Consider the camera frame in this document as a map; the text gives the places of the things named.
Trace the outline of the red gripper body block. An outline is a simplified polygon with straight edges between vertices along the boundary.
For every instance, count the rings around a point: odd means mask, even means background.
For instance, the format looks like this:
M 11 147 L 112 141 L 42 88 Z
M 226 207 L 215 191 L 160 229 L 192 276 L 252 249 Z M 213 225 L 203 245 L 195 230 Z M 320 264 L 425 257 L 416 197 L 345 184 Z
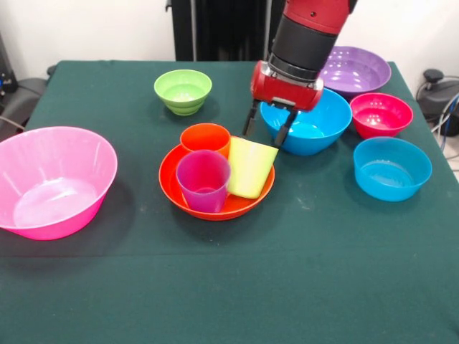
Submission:
M 250 82 L 250 92 L 255 100 L 280 103 L 296 110 L 312 110 L 321 99 L 324 82 L 300 82 L 278 74 L 267 62 L 257 62 Z

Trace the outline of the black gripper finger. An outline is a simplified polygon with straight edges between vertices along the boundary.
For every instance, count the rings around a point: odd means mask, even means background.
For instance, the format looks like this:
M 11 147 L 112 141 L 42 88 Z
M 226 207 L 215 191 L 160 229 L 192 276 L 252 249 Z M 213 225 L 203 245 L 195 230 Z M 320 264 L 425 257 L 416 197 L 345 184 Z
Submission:
M 289 115 L 286 118 L 286 121 L 280 127 L 278 134 L 275 138 L 275 146 L 282 146 L 285 142 L 285 139 L 288 137 L 290 128 L 297 117 L 297 110 L 289 110 Z
M 242 130 L 243 135 L 251 135 L 252 129 L 255 126 L 255 116 L 258 110 L 258 106 L 259 100 L 253 100 L 245 121 L 244 128 Z

